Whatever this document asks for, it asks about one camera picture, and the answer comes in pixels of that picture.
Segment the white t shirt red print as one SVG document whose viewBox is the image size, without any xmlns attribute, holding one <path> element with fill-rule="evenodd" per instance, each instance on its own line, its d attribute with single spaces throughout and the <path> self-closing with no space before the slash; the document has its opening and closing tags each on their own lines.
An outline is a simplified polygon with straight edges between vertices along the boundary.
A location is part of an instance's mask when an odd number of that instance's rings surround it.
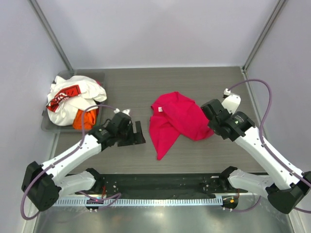
<svg viewBox="0 0 311 233">
<path fill-rule="evenodd" d="M 98 109 L 91 106 L 105 101 L 107 95 L 99 82 L 90 77 L 75 75 L 65 80 L 56 76 L 47 99 L 50 121 L 57 126 L 72 126 L 78 110 L 83 111 L 84 118 L 86 112 Z"/>
</svg>

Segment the pink t shirt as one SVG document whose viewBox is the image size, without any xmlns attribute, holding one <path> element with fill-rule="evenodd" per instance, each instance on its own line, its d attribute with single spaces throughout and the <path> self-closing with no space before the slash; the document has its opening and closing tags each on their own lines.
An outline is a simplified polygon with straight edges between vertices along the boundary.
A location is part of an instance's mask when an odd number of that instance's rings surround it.
<svg viewBox="0 0 311 233">
<path fill-rule="evenodd" d="M 200 141 L 214 134 L 201 108 L 179 92 L 159 96 L 151 109 L 149 134 L 157 160 L 163 159 L 180 135 Z"/>
</svg>

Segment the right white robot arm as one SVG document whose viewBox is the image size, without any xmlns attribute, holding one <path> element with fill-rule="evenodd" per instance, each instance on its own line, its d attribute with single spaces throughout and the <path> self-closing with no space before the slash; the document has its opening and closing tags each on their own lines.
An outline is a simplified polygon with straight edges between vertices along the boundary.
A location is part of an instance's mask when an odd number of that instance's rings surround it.
<svg viewBox="0 0 311 233">
<path fill-rule="evenodd" d="M 245 113 L 237 111 L 240 100 L 213 99 L 201 106 L 208 126 L 222 139 L 230 139 L 247 151 L 267 172 L 268 177 L 230 166 L 221 173 L 219 186 L 225 192 L 243 189 L 268 199 L 278 211 L 289 214 L 311 189 L 311 173 L 303 172 L 286 160 L 266 139 Z"/>
</svg>

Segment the clear plastic bin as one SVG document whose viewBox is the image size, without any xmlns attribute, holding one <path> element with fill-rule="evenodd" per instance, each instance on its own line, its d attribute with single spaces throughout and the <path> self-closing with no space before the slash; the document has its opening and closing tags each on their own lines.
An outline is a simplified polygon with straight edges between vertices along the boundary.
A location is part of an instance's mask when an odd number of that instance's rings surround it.
<svg viewBox="0 0 311 233">
<path fill-rule="evenodd" d="M 106 89 L 106 77 L 104 71 L 101 69 L 77 69 L 74 71 L 63 70 L 59 72 L 58 75 L 64 78 L 65 80 L 71 78 L 74 75 L 87 76 L 99 82 L 99 84 Z M 81 130 L 75 130 L 72 126 L 57 126 L 53 124 L 49 119 L 47 109 L 43 110 L 42 112 L 41 130 L 50 133 L 81 132 Z"/>
</svg>

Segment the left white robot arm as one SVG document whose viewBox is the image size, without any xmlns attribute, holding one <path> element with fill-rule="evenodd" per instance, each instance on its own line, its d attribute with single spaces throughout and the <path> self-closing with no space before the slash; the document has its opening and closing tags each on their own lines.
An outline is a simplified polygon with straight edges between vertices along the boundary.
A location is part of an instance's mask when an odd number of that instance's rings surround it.
<svg viewBox="0 0 311 233">
<path fill-rule="evenodd" d="M 22 191 L 43 212 L 63 196 L 80 191 L 100 193 L 104 186 L 103 176 L 93 168 L 69 175 L 82 162 L 103 150 L 144 144 L 140 121 L 133 122 L 126 111 L 116 113 L 107 125 L 95 126 L 84 134 L 81 141 L 57 157 L 42 164 L 30 163 L 24 175 Z"/>
</svg>

